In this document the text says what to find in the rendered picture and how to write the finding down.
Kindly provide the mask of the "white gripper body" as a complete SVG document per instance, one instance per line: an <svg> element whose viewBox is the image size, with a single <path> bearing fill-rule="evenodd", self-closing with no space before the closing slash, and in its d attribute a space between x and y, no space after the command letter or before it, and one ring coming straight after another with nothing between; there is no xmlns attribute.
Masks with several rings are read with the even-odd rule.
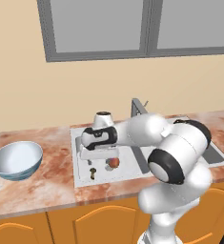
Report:
<svg viewBox="0 0 224 244"><path fill-rule="evenodd" d="M108 159L116 158L118 156L119 150L116 147L101 148L89 151L83 145L80 146L80 158L84 160Z"/></svg>

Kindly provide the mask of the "pale grey sink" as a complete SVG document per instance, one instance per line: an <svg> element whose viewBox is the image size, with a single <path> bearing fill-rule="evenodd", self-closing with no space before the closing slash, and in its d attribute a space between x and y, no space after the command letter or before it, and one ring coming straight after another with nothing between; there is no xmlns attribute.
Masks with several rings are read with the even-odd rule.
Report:
<svg viewBox="0 0 224 244"><path fill-rule="evenodd" d="M190 118L183 116L179 118L166 119L173 123L177 119L188 120ZM94 123L91 127L99 127L101 125L113 125L112 119L108 115L101 113L95 116ZM74 172L74 185L76 187L85 187L91 185L99 185L104 183L112 183L116 181L130 180L141 177L153 176L148 167L148 157L153 147L135 147L135 146L110 146L119 150L120 163L117 168L111 168L108 159L94 159L92 165L88 165L88 160L80 158L81 135L86 128L71 129L71 152ZM210 143L209 148L200 156L199 162L208 166L211 162L218 163L219 158L214 156L215 146ZM91 179L91 168L96 168L94 180Z"/></svg>

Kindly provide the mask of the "grey sink faucet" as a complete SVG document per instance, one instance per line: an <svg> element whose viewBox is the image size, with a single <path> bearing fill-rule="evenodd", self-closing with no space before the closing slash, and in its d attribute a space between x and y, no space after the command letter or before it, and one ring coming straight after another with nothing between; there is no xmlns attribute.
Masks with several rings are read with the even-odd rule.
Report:
<svg viewBox="0 0 224 244"><path fill-rule="evenodd" d="M131 107L131 117L144 113L147 113L145 106L140 102L138 98L133 98Z"/></svg>

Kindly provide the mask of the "blue bowl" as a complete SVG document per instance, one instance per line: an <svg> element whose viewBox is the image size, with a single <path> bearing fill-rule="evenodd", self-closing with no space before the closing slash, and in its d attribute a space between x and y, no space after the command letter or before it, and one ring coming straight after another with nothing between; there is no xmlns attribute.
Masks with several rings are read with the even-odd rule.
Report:
<svg viewBox="0 0 224 244"><path fill-rule="evenodd" d="M31 177L43 159L42 147L32 141L16 141L0 148L0 177L20 181Z"/></svg>

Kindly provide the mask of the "red onion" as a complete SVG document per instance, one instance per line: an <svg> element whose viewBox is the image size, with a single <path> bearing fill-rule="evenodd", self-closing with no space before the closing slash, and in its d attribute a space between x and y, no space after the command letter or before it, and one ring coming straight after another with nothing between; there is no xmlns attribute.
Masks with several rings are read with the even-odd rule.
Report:
<svg viewBox="0 0 224 244"><path fill-rule="evenodd" d="M117 168L119 166L119 163L120 163L120 161L118 158L111 158L109 165L111 168Z"/></svg>

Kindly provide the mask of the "grey framed window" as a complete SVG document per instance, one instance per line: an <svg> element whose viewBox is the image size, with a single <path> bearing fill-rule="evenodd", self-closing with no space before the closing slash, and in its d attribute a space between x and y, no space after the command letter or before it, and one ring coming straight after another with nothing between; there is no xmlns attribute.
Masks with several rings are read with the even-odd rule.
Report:
<svg viewBox="0 0 224 244"><path fill-rule="evenodd" d="M224 54L224 0L37 0L49 62Z"/></svg>

